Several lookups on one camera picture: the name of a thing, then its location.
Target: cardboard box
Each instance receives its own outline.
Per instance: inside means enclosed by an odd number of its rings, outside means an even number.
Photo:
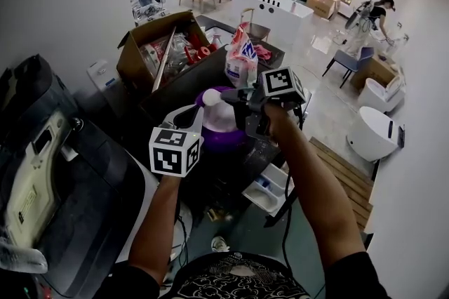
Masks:
[[[393,63],[393,60],[390,58],[387,58],[387,61],[383,61],[379,59],[377,54],[374,54],[365,67],[357,73],[354,73],[351,78],[351,84],[361,91],[365,86],[366,79],[372,78],[377,83],[386,87],[398,75],[398,72],[395,72],[390,66]]]
[[[306,6],[320,17],[332,20],[338,14],[340,0],[307,0]]]
[[[193,13],[186,11],[168,15],[132,29],[125,34],[117,47],[123,47],[117,71],[130,94],[137,100],[151,94],[156,78],[147,67],[139,48],[169,35],[174,26],[177,26],[177,33],[196,34],[202,46],[209,46],[206,35],[201,31]]]

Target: wooden deck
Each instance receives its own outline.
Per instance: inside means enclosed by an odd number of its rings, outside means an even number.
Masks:
[[[323,163],[340,181],[351,201],[358,228],[364,230],[373,209],[373,206],[368,202],[373,190],[373,181],[315,137],[312,137],[310,143],[314,146]]]

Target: blue chair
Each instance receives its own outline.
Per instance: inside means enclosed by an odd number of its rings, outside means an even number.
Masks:
[[[343,83],[340,86],[343,87],[343,85],[346,83],[349,76],[351,76],[352,72],[358,72],[364,65],[368,63],[368,61],[371,59],[371,57],[374,56],[374,48],[373,47],[363,47],[360,59],[356,60],[354,57],[351,57],[347,53],[341,51],[340,49],[336,52],[334,55],[334,58],[329,62],[328,67],[326,68],[325,72],[323,73],[323,77],[326,73],[328,73],[328,70],[332,67],[334,62],[340,63],[343,67],[347,68],[346,73],[343,76]]]

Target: white bathtub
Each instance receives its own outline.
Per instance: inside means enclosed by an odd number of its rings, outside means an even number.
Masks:
[[[254,8],[253,22],[270,28],[271,33],[288,44],[309,40],[309,26],[313,10],[296,3],[295,12],[290,12],[292,0],[232,0],[234,15],[240,18],[246,8]],[[249,13],[243,20],[249,20]]]

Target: sneaker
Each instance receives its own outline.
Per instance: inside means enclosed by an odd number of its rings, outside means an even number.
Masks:
[[[214,253],[227,253],[229,252],[229,247],[223,237],[214,237],[212,243],[210,244],[212,252]]]

